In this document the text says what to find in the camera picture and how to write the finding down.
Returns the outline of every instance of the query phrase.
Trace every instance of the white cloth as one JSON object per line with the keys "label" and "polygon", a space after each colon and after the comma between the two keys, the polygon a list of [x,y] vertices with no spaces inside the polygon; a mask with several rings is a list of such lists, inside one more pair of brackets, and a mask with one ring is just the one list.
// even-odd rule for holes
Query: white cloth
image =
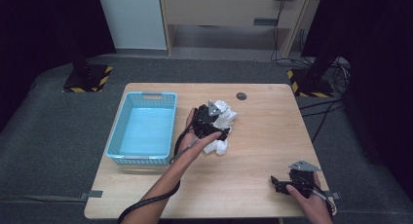
{"label": "white cloth", "polygon": [[[222,113],[213,123],[213,126],[221,130],[225,130],[229,128],[230,130],[228,133],[231,133],[232,131],[231,126],[238,114],[232,111],[231,106],[229,106],[223,100],[217,100],[214,104],[219,110],[221,110]],[[227,139],[225,139],[224,141],[214,140],[213,142],[211,142],[209,145],[207,145],[204,148],[204,152],[208,154],[212,151],[215,151],[216,154],[223,155],[227,151],[227,148],[228,148]]]}

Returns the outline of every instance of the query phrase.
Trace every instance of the blue plastic basket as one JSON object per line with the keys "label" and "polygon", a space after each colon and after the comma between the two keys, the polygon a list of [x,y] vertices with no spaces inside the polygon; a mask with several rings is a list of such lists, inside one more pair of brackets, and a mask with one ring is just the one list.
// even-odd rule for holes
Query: blue plastic basket
{"label": "blue plastic basket", "polygon": [[176,93],[127,93],[109,135],[105,155],[119,165],[167,165],[176,100]]}

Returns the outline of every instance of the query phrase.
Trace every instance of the white wall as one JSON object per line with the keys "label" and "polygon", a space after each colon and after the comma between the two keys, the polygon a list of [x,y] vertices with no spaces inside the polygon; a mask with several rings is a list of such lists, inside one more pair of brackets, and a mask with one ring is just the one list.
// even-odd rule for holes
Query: white wall
{"label": "white wall", "polygon": [[167,49],[160,0],[100,2],[116,49]]}

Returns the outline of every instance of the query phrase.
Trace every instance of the warning stripe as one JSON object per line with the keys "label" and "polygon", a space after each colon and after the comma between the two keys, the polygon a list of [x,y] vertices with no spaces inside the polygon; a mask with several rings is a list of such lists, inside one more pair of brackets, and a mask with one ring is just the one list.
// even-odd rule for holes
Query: warning stripe
{"label": "warning stripe", "polygon": [[307,96],[307,97],[334,97],[333,93],[303,93],[300,91],[296,82],[295,76],[292,71],[287,71],[289,82],[291,83],[292,91],[295,96]]}
{"label": "warning stripe", "polygon": [[64,89],[64,91],[70,92],[70,93],[100,92],[103,89],[104,85],[106,84],[107,80],[109,79],[109,74],[112,71],[112,69],[113,67],[110,67],[110,66],[106,68],[104,76],[100,80],[98,87],[92,87],[92,88],[73,87],[69,89]]}

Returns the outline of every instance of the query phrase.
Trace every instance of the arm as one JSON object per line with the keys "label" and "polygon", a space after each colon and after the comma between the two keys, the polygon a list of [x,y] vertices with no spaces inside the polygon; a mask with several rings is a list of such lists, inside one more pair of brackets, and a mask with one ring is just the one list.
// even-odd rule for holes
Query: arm
{"label": "arm", "polygon": [[[319,186],[319,177],[314,172],[314,181]],[[303,209],[304,214],[312,224],[332,224],[330,214],[328,213],[325,202],[315,194],[312,194],[309,199],[303,197],[300,192],[291,185],[286,185],[286,189],[292,197],[297,200],[298,204]]]}
{"label": "arm", "polygon": [[[191,123],[194,116],[194,109],[188,115],[186,119],[186,126]],[[159,178],[159,180],[152,186],[151,189],[142,197],[141,200],[161,196],[170,190],[172,190],[179,182],[186,169],[198,158],[203,149],[221,135],[221,132],[212,133],[211,135],[199,139],[191,148],[185,153],[173,161],[169,168]],[[188,144],[196,136],[192,131],[189,131],[183,137],[178,152],[186,149]],[[123,220],[123,224],[130,223],[158,223],[159,218],[164,211],[169,199],[165,199],[159,202],[155,202],[149,205],[142,206],[129,213]]]}

